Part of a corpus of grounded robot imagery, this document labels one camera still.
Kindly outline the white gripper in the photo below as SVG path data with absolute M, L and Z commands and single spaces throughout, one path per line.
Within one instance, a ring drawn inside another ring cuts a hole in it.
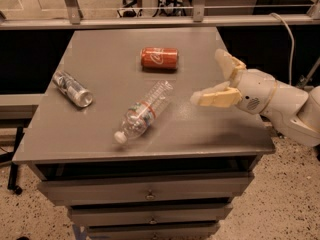
M 196 91 L 190 102 L 197 106 L 219 108 L 236 105 L 238 109 L 250 114 L 261 114 L 271 101 L 277 88 L 277 80 L 257 69 L 246 70 L 246 65 L 241 60 L 223 49 L 215 51 L 215 60 L 224 79 L 230 79 L 230 82 Z

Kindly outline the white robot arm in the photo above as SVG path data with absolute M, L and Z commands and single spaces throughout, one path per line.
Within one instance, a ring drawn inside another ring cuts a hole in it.
M 228 108 L 235 106 L 249 114 L 270 120 L 284 136 L 309 147 L 320 144 L 320 87 L 311 91 L 276 80 L 272 75 L 246 65 L 218 49 L 215 60 L 224 81 L 193 93 L 194 105 Z

